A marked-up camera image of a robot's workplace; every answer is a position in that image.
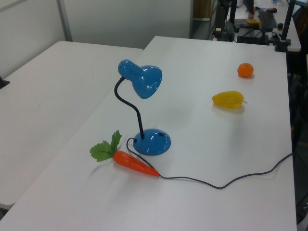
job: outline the lamp shade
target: lamp shade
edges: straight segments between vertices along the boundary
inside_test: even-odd
[[[162,70],[159,67],[138,66],[128,59],[120,62],[118,71],[121,76],[132,82],[135,92],[142,99],[151,97],[163,78]]]

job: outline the plastic fruit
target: plastic fruit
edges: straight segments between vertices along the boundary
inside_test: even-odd
[[[251,77],[253,72],[254,68],[249,63],[240,64],[237,68],[237,73],[239,73],[239,76],[243,78]]]
[[[231,90],[214,95],[212,100],[218,106],[237,109],[242,106],[244,96],[238,91]]]

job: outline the lamp base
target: lamp base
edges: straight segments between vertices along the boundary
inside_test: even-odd
[[[140,132],[135,136],[133,142],[137,152],[144,155],[159,155],[167,151],[171,145],[171,139],[167,133],[158,129],[146,129],[144,139],[141,139]]]

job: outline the yellow object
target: yellow object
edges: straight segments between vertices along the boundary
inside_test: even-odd
[[[218,106],[237,109],[242,106],[244,96],[238,91],[231,90],[214,95],[212,100]]]
[[[259,24],[259,25],[262,24],[260,20],[250,19],[250,18],[247,18],[247,22],[248,22],[249,24]]]

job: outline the blue desk lamp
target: blue desk lamp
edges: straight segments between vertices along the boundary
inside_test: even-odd
[[[140,132],[135,136],[134,148],[144,155],[164,153],[171,145],[168,134],[154,128],[143,130],[138,108],[122,99],[117,93],[119,85],[127,79],[132,82],[133,88],[140,98],[147,99],[151,97],[162,81],[163,74],[161,69],[156,66],[138,66],[132,61],[125,59],[120,62],[118,71],[122,77],[115,85],[115,95],[121,102],[132,107],[137,113]]]

